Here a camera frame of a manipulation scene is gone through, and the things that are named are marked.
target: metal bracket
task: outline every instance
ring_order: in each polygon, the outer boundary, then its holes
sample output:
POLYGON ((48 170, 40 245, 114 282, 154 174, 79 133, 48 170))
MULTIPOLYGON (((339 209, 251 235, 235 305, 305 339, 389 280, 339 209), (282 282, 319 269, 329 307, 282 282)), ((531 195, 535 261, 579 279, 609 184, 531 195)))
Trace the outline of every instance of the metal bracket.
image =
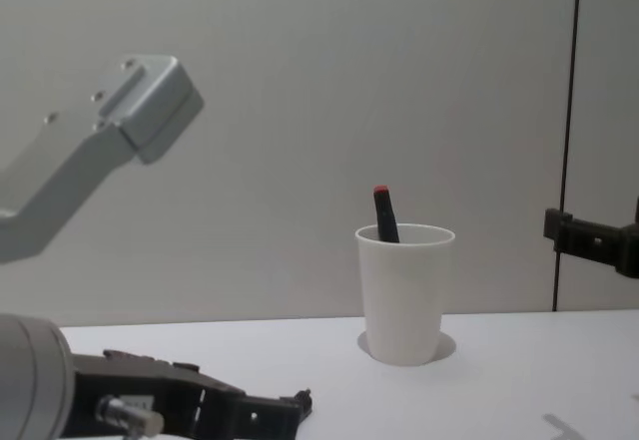
POLYGON ((613 265, 620 274, 639 278, 639 201, 635 223, 621 228, 549 209, 543 234, 555 241, 556 252, 613 265))
POLYGON ((40 253, 112 171, 158 160, 204 102, 178 60, 127 56, 0 173, 0 263, 40 253))
POLYGON ((73 363, 74 403, 61 438, 163 433, 194 440, 295 440, 313 410, 309 390, 253 397, 188 363, 116 350, 74 355, 73 363))

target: screw hole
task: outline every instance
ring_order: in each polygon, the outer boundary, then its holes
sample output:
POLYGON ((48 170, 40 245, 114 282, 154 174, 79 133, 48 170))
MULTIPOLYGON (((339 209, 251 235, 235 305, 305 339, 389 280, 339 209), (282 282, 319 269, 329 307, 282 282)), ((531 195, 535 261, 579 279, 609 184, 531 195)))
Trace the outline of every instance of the screw hole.
POLYGON ((91 101, 93 101, 94 103, 97 103, 98 101, 102 101, 103 98, 104 98, 104 91, 98 91, 96 94, 91 96, 91 101))
POLYGON ((58 113, 51 113, 44 118, 44 124, 54 123, 58 119, 58 113))
POLYGON ((136 64, 136 60, 135 59, 128 59, 124 63, 122 63, 122 69, 126 71, 127 69, 133 68, 133 66, 135 66, 135 64, 136 64))

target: metal bolt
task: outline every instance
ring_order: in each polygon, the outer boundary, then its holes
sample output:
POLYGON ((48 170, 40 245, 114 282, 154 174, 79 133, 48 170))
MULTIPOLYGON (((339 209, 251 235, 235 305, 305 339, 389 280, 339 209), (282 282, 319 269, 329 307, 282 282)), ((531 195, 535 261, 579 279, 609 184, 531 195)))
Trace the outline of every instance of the metal bolt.
POLYGON ((131 69, 133 68, 133 66, 136 64, 136 60, 135 59, 128 59, 126 60, 124 63, 122 63, 122 70, 126 71, 127 69, 131 69))
POLYGON ((46 118, 44 118, 44 124, 54 123, 58 119, 58 113, 50 113, 46 118))
POLYGON ((98 101, 102 101, 103 98, 104 98, 104 91, 98 91, 96 94, 91 96, 91 101, 93 101, 94 103, 97 103, 98 101))
POLYGON ((164 430, 164 417, 158 412, 134 407, 113 396, 98 402, 96 418, 113 427, 126 430, 125 438, 153 438, 164 430))

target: silver cylinder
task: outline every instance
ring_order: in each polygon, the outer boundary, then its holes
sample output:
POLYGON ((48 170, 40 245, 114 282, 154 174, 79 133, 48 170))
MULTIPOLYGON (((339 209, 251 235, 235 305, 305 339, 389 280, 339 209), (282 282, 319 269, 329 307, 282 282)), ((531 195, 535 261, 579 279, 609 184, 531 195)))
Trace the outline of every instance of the silver cylinder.
POLYGON ((54 440, 75 389, 73 357, 48 320, 0 315, 0 439, 54 440))
POLYGON ((153 438, 162 433, 164 417, 158 412, 129 405, 117 397, 104 397, 98 404, 96 418, 127 432, 125 438, 153 438))

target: black vertical line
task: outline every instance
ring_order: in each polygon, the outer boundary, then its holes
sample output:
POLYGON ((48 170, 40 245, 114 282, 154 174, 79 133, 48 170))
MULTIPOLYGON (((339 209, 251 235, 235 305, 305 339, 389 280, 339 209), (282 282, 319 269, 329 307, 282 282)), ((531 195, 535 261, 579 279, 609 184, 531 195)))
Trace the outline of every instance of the black vertical line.
MULTIPOLYGON (((572 14, 572 46, 570 49, 570 78, 568 80, 568 107, 566 108, 566 132, 563 145, 563 171, 561 173, 561 198, 559 209, 563 212, 566 204, 566 178, 568 176, 568 149, 570 148, 570 125, 572 123, 572 97, 575 85, 575 59, 577 57, 577 31, 579 27, 579 0, 575 0, 572 14)), ((555 280, 552 292, 552 311, 557 311, 559 298, 559 269, 561 267, 561 254, 555 258, 555 280)))

